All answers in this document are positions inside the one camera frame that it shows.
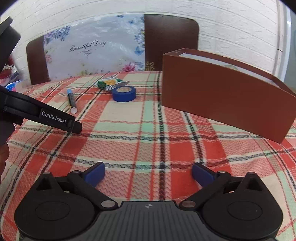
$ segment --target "brown chair backrest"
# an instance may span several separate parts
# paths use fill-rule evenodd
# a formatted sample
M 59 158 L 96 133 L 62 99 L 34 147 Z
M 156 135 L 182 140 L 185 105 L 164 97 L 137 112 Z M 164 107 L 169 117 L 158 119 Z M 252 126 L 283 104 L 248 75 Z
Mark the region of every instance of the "brown chair backrest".
M 193 19 L 145 14 L 146 70 L 162 71 L 163 54 L 180 48 L 197 49 L 199 27 Z M 27 44 L 32 85 L 50 81 L 43 49 L 44 35 Z
M 27 44 L 27 60 L 31 84 L 36 85 L 50 81 L 43 49 L 44 35 Z
M 163 70 L 163 54 L 181 48 L 197 49 L 199 27 L 193 19 L 145 14 L 146 70 Z

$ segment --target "plaid tablecloth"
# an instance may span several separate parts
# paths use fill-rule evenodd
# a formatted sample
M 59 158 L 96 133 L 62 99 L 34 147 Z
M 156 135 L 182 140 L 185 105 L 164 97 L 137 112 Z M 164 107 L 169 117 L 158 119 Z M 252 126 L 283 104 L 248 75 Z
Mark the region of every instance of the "plaid tablecloth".
M 84 171 L 98 161 L 105 163 L 106 175 L 97 188 L 118 202 L 180 202 L 200 188 L 191 176 L 196 161 L 236 176 L 257 172 L 284 213 L 278 240 L 295 240 L 295 122 L 286 139 L 277 144 L 163 107 L 159 72 L 118 73 L 118 78 L 136 87 L 137 98 L 115 102 L 110 94 L 99 93 L 94 84 L 98 77 L 110 75 L 50 82 L 24 92 L 68 112 L 66 89 L 72 89 L 78 106 L 76 120 L 83 130 L 70 134 L 28 120 L 17 127 L 8 141 L 10 157 L 0 185 L 0 227 L 6 241 L 19 239 L 14 211 L 40 173 L 64 176 L 72 170 Z

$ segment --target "blue pen cap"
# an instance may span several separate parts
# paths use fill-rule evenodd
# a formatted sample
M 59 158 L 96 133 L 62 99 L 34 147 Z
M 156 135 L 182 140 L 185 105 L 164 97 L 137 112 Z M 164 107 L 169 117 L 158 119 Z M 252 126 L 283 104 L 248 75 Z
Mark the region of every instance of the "blue pen cap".
M 67 89 L 67 95 L 73 93 L 73 91 L 71 89 Z

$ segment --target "human hand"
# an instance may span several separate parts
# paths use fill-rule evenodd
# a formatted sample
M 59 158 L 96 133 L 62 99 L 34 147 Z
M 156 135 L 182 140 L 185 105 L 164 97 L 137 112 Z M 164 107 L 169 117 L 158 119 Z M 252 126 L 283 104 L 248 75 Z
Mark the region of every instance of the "human hand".
M 4 145 L 0 146 L 0 176 L 4 172 L 5 165 L 6 165 L 6 160 L 9 157 L 9 147 L 7 143 Z
M 6 160 L 9 157 L 9 147 L 6 141 L 14 131 L 15 126 L 10 122 L 1 120 L 0 116 L 0 176 L 4 172 Z

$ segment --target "snack packet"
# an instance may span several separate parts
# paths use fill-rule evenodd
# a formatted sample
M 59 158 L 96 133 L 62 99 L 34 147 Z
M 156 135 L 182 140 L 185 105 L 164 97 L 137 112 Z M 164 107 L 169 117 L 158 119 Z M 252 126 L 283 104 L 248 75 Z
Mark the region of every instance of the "snack packet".
M 118 79 L 113 76 L 98 80 L 96 82 L 98 88 L 106 91 L 111 91 L 112 89 L 118 86 L 124 86 L 124 85 L 127 85 L 128 83 L 129 81 L 122 81 L 121 79 Z

